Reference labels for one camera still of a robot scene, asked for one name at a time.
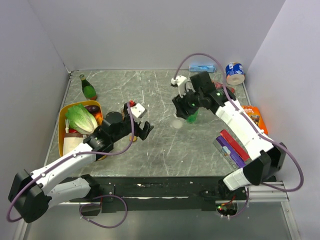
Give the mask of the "green plastic bottle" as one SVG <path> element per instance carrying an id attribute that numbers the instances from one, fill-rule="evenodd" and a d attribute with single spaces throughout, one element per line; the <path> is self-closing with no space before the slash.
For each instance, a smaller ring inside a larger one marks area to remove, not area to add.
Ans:
<path id="1" fill-rule="evenodd" d="M 197 120 L 199 110 L 196 110 L 195 113 L 189 115 L 186 119 L 187 123 L 193 124 Z"/>

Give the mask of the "orange bottle cap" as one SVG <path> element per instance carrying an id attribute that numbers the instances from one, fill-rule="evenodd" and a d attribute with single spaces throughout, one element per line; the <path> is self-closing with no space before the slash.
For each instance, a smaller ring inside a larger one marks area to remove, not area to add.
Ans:
<path id="1" fill-rule="evenodd" d="M 137 141 L 137 137 L 136 136 L 130 136 L 129 140 L 132 142 L 136 142 Z"/>

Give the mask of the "orange juice bottle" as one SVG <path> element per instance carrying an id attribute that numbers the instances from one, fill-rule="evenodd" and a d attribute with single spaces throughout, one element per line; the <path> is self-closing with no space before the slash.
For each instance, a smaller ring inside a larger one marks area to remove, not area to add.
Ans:
<path id="1" fill-rule="evenodd" d="M 121 110 L 122 119 L 124 120 L 126 115 L 128 114 L 127 110 Z"/>

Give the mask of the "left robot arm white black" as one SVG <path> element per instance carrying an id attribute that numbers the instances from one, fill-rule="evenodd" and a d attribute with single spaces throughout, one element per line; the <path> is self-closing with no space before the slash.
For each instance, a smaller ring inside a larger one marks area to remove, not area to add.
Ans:
<path id="1" fill-rule="evenodd" d="M 148 121 L 143 128 L 140 128 L 140 124 L 130 108 L 124 114 L 110 112 L 102 124 L 71 152 L 32 172 L 18 172 L 14 176 L 8 200 L 9 209 L 16 209 L 20 216 L 12 219 L 8 212 L 6 220 L 11 223 L 19 220 L 32 223 L 62 202 L 78 198 L 95 200 L 99 195 L 99 185 L 91 176 L 81 176 L 66 183 L 62 181 L 103 156 L 115 155 L 112 151 L 114 144 L 125 136 L 133 135 L 145 140 L 154 126 Z"/>

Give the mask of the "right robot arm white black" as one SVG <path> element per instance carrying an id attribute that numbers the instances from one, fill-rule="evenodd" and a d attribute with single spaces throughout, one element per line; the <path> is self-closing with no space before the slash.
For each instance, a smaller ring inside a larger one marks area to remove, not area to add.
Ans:
<path id="1" fill-rule="evenodd" d="M 220 118 L 245 147 L 251 162 L 224 177 L 218 187 L 223 199 L 230 199 L 238 188 L 255 185 L 278 172 L 285 159 L 285 146 L 276 145 L 253 122 L 229 90 L 217 89 L 208 72 L 186 78 L 179 75 L 171 79 L 178 95 L 172 99 L 176 116 L 187 119 L 199 108 L 210 110 Z"/>

